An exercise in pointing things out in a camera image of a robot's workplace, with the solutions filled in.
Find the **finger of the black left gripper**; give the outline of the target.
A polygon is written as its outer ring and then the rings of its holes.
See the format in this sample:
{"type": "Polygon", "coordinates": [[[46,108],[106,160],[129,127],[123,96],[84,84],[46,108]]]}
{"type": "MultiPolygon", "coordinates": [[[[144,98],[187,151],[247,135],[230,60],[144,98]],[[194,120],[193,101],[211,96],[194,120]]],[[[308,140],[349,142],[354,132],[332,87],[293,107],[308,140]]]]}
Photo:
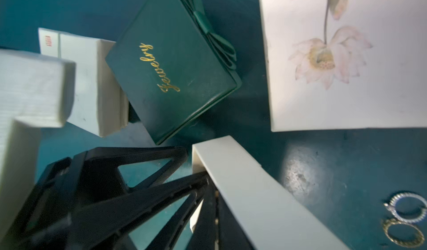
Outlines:
{"type": "MultiPolygon", "coordinates": [[[[1,241],[1,248],[66,250],[72,219],[83,207],[171,182],[169,177],[187,158],[183,147],[99,147],[52,163],[1,241]],[[125,183],[119,170],[161,159],[166,164],[133,187],[125,183]]],[[[116,232],[91,250],[133,250],[131,232],[116,232]]]]}
{"type": "Polygon", "coordinates": [[[200,172],[83,207],[72,219],[65,249],[90,250],[116,232],[129,234],[169,204],[201,190],[208,179],[200,172]]]}

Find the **white lift-off lid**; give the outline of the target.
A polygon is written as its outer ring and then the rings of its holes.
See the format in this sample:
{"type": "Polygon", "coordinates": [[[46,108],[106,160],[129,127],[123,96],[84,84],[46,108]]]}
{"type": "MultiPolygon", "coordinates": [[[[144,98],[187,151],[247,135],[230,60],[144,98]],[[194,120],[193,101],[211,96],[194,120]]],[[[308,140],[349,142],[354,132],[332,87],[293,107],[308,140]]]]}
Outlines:
{"type": "Polygon", "coordinates": [[[129,123],[129,100],[105,58],[114,41],[38,29],[40,52],[75,62],[75,98],[68,122],[99,137],[129,123]]]}

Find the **cream flower box base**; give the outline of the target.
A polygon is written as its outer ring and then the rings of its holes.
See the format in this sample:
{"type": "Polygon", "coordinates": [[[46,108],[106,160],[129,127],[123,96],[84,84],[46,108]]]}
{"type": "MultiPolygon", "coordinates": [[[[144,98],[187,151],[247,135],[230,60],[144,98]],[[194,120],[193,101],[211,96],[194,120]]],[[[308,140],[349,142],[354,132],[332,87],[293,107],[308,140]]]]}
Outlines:
{"type": "Polygon", "coordinates": [[[232,136],[194,144],[192,169],[209,174],[255,249],[347,249],[232,136]]]}

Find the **green jewelry box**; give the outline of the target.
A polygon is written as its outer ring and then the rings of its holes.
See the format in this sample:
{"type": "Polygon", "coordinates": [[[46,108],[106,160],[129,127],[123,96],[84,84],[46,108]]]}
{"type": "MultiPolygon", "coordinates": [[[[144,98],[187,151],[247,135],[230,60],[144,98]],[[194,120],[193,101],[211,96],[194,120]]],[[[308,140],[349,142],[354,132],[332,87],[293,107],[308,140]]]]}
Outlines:
{"type": "Polygon", "coordinates": [[[155,144],[241,86],[235,48],[202,0],[146,0],[106,62],[155,144]]]}

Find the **cream flower print box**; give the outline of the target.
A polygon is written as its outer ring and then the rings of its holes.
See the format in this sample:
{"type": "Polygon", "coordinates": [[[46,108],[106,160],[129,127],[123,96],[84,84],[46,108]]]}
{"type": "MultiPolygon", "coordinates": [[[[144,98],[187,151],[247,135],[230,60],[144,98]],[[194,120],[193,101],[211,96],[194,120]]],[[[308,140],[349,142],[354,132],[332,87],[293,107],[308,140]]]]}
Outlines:
{"type": "Polygon", "coordinates": [[[427,125],[427,0],[259,0],[273,132],[427,125]]]}

